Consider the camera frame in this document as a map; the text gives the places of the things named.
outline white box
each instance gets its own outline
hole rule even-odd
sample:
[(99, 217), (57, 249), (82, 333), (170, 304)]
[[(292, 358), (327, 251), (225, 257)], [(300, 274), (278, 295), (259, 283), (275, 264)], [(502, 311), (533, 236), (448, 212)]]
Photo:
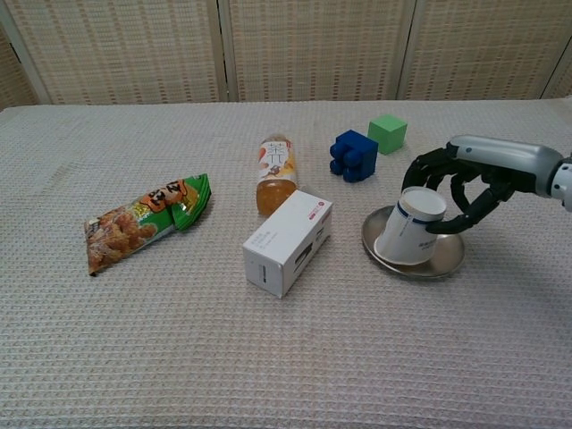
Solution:
[(332, 231), (332, 203), (296, 190), (242, 245), (247, 279), (278, 298)]

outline snack bag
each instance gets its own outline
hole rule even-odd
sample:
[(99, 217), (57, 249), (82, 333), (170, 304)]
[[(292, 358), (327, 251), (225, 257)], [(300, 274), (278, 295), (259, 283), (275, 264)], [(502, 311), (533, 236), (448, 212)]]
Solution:
[(206, 174), (167, 183), (85, 222), (89, 274), (119, 262), (169, 232), (189, 228), (211, 196)]

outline robotic hand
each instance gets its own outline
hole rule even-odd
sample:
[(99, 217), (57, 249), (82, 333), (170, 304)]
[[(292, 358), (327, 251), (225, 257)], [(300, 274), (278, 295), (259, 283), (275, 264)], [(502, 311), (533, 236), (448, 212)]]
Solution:
[[(409, 167), (402, 189), (426, 186), (437, 190), (452, 175), (451, 194), (463, 214), (427, 225), (434, 234), (457, 234), (479, 223), (515, 191), (562, 201), (572, 212), (572, 155), (564, 158), (545, 146), (477, 136), (457, 136), (446, 148), (418, 157)], [(482, 176), (490, 185), (469, 204), (465, 184)]]

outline juice bottle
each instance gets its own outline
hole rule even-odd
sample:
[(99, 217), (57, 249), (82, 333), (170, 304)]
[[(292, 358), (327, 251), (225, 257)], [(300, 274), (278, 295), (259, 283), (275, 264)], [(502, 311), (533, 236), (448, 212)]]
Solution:
[(282, 134), (266, 138), (258, 151), (258, 212), (270, 216), (297, 187), (292, 143)]

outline stainless steel saucer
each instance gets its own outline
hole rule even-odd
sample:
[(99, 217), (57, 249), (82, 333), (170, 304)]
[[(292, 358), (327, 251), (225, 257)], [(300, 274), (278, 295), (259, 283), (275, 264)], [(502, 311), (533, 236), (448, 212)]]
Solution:
[(419, 265), (396, 265), (384, 261), (375, 253), (375, 239), (385, 231), (393, 206), (380, 208), (371, 213), (361, 227), (361, 238), (367, 253), (384, 268), (406, 275), (435, 279), (457, 271), (465, 259), (465, 243), (460, 235), (439, 235), (435, 243), (435, 253), (427, 262)]

